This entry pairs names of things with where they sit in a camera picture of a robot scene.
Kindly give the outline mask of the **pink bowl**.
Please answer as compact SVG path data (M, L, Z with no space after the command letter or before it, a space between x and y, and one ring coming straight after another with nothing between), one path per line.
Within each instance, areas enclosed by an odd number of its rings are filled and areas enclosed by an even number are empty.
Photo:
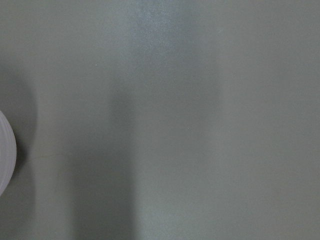
M17 144L13 129L0 112L0 194L7 188L16 165Z

